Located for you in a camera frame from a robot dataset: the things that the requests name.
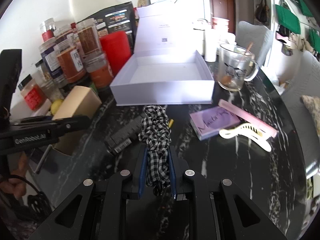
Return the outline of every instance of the black and white gingham fabric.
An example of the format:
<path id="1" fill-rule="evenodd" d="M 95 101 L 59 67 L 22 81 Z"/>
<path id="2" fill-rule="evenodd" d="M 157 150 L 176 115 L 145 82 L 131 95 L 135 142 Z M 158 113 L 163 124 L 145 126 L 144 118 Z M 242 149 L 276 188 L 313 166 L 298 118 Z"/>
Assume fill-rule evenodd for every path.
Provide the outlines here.
<path id="1" fill-rule="evenodd" d="M 171 142 L 168 117 L 165 109 L 158 105 L 144 109 L 146 117 L 142 119 L 142 131 L 139 140 L 147 144 L 148 167 L 147 186 L 164 187 L 170 184 L 168 147 Z"/>

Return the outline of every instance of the wooden door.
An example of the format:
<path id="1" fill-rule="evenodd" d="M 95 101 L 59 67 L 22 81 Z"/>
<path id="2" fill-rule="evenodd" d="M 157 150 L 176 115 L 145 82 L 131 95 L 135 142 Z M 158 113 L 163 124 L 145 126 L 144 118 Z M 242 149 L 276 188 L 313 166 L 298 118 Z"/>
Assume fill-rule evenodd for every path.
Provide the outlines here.
<path id="1" fill-rule="evenodd" d="M 236 30 L 234 4 L 235 0 L 210 0 L 211 17 L 228 19 L 230 33 L 235 33 Z"/>

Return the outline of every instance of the silver bolt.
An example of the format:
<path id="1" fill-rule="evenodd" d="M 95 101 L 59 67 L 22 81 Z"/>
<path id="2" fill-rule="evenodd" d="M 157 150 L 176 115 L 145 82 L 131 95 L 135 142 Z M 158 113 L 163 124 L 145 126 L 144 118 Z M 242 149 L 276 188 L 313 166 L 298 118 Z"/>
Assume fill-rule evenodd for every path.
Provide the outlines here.
<path id="1" fill-rule="evenodd" d="M 195 174 L 195 172 L 193 170 L 186 170 L 185 174 L 187 176 L 193 176 Z"/>
<path id="2" fill-rule="evenodd" d="M 230 186 L 232 184 L 232 181 L 231 181 L 231 179 L 224 179 L 222 181 L 222 183 L 223 183 L 223 185 Z"/>
<path id="3" fill-rule="evenodd" d="M 121 174 L 122 176 L 128 176 L 128 175 L 130 174 L 130 171 L 128 171 L 128 170 L 122 170 L 122 171 L 120 172 L 120 174 Z"/>
<path id="4" fill-rule="evenodd" d="M 85 179 L 83 182 L 83 185 L 90 186 L 90 185 L 92 185 L 92 183 L 93 183 L 92 179 Z"/>

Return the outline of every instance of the black marble table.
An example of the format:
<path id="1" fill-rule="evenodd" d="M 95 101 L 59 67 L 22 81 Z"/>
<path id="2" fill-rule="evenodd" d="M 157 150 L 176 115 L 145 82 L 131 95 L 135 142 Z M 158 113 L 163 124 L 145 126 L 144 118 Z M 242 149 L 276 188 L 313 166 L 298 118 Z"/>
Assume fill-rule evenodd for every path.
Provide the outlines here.
<path id="1" fill-rule="evenodd" d="M 189 123 L 189 114 L 217 106 L 220 99 L 250 112 L 278 130 L 268 139 L 270 153 L 247 137 L 223 139 L 215 136 L 199 141 Z M 109 96 L 96 113 L 72 156 L 51 152 L 45 167 L 33 175 L 51 203 L 58 206 L 84 179 L 107 179 L 126 168 L 137 144 L 113 157 L 104 144 L 110 135 L 142 112 L 143 106 L 117 107 Z M 231 93 L 215 84 L 211 105 L 170 105 L 174 119 L 172 145 L 191 169 L 215 180 L 232 179 L 272 220 L 289 240 L 300 233 L 306 206 L 306 176 L 300 142 L 291 117 L 270 80 L 260 70 L 240 92 Z M 188 203 L 175 202 L 167 190 L 155 197 L 146 188 L 140 201 L 127 203 L 127 234 L 130 240 L 188 239 Z"/>

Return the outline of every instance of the purple box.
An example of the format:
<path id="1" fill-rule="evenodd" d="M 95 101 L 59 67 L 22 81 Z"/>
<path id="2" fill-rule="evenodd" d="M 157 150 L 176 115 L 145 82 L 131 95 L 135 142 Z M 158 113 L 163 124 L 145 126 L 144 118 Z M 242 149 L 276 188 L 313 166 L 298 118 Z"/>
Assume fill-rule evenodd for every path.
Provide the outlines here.
<path id="1" fill-rule="evenodd" d="M 221 129 L 240 123 L 235 114 L 220 106 L 192 113 L 190 117 L 190 123 L 200 141 L 217 135 Z"/>

